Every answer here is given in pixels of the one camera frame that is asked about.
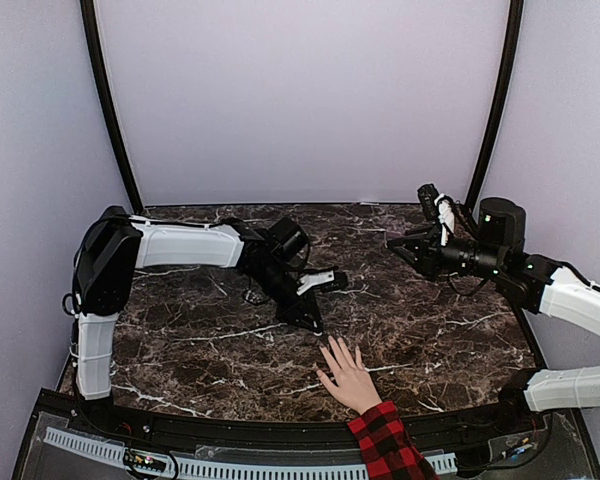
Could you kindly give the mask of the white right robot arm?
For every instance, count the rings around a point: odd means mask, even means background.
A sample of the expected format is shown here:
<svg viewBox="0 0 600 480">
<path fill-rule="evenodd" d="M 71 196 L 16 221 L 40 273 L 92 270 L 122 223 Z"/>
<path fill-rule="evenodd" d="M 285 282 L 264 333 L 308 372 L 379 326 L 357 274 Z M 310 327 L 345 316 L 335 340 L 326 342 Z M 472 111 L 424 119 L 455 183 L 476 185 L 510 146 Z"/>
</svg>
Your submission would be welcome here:
<svg viewBox="0 0 600 480">
<path fill-rule="evenodd" d="M 526 212 L 510 200 L 481 201 L 476 225 L 455 234 L 463 218 L 458 204 L 431 185 L 419 191 L 429 226 L 387 240 L 387 248 L 430 281 L 474 276 L 493 283 L 512 306 L 567 321 L 600 337 L 600 285 L 572 264 L 524 250 Z M 490 424 L 514 432 L 530 412 L 600 407 L 600 366 L 570 370 L 525 369 L 499 392 Z"/>
</svg>

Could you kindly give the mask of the red plaid sleeve forearm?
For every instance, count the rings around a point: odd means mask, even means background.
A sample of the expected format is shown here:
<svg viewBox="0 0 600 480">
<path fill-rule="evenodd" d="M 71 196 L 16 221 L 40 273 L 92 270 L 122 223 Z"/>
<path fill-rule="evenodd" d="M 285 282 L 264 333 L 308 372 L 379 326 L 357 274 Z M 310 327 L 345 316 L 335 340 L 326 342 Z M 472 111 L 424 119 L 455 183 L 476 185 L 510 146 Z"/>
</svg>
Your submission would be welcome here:
<svg viewBox="0 0 600 480">
<path fill-rule="evenodd" d="M 368 477 L 374 480 L 438 479 L 417 450 L 391 401 L 376 405 L 348 423 L 358 442 Z"/>
</svg>

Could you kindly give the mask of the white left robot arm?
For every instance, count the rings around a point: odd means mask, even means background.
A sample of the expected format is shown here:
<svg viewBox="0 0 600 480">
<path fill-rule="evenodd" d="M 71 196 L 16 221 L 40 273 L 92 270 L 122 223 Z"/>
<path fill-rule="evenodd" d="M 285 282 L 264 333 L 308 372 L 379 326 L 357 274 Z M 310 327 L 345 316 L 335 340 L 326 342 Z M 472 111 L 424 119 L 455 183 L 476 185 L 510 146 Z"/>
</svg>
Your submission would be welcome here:
<svg viewBox="0 0 600 480">
<path fill-rule="evenodd" d="M 336 278 L 334 270 L 310 272 L 293 258 L 308 249 L 302 228 L 283 218 L 269 229 L 239 219 L 212 224 L 172 222 L 129 215 L 112 206 L 92 224 L 75 255 L 68 299 L 74 316 L 75 386 L 87 400 L 81 417 L 100 436 L 121 427 L 111 393 L 113 337 L 138 270 L 161 266 L 234 269 L 256 283 L 284 323 L 323 331 L 314 290 Z"/>
</svg>

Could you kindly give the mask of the person's bare hand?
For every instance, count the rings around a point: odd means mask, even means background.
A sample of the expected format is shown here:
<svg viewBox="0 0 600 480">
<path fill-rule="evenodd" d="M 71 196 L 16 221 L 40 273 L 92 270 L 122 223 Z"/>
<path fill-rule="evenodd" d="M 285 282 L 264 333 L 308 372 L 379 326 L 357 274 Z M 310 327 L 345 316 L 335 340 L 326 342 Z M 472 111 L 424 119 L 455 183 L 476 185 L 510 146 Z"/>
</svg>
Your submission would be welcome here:
<svg viewBox="0 0 600 480">
<path fill-rule="evenodd" d="M 316 375 L 335 400 L 359 415 L 382 403 L 359 348 L 352 355 L 341 337 L 329 336 L 328 345 L 321 346 L 320 353 L 329 372 L 318 369 Z"/>
</svg>

